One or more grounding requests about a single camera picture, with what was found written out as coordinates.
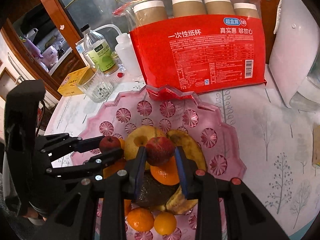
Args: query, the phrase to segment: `red plastic package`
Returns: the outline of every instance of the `red plastic package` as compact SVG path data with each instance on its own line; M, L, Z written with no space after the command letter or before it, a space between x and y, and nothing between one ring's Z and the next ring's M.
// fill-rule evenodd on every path
M235 11L238 4L252 5L257 17L173 17L171 0L153 0L163 2L168 18L141 24L133 8L145 1L150 0L133 1L116 13L128 18L132 44L148 85L169 84L183 92L204 93L264 82L265 40L259 0L229 0Z

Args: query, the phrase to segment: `bottle cap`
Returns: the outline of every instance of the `bottle cap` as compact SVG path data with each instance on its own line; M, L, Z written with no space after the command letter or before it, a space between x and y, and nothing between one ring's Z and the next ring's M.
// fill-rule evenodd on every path
M80 29L80 31L83 33L85 30L87 30L87 29L89 29L89 28L90 28L89 24L86 24L85 26L83 26L83 27Z
M130 38L127 33L122 33L116 37L118 43L130 42Z
M119 58L118 53L117 53L116 51L112 52L112 53L111 53L111 58L112 58L113 60L118 59L118 58Z

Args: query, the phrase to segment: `mandarin orange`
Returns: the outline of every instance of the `mandarin orange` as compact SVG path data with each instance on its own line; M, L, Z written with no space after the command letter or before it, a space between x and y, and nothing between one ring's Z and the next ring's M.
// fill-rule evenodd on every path
M157 181L164 185L173 186L180 181L174 156L162 166L150 166L150 172Z
M124 199L124 216L126 217L131 211L131 200Z
M158 234L170 235L177 227L177 220L171 213L161 212L155 218L154 227Z
M119 170L123 170L126 164L126 160L121 158L120 160L116 161L114 164L110 165L103 169L103 178L106 179L110 177L112 174L116 173Z
M154 224L153 214L145 208L135 208L127 216L128 224L136 231L149 231Z

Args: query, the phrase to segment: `small red apple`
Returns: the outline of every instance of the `small red apple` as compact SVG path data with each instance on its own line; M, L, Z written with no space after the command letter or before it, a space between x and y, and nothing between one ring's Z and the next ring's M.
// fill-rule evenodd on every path
M147 161L151 166L161 166L173 156L175 146L167 137L151 138L146 144Z
M121 143L117 137L107 135L99 143L101 152L111 150L113 148L121 148Z

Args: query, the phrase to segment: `barcode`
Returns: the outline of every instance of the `barcode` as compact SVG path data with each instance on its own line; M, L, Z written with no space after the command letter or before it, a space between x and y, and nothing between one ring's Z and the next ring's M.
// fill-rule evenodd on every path
M252 78L252 72L253 72L253 59L246 59L244 78Z

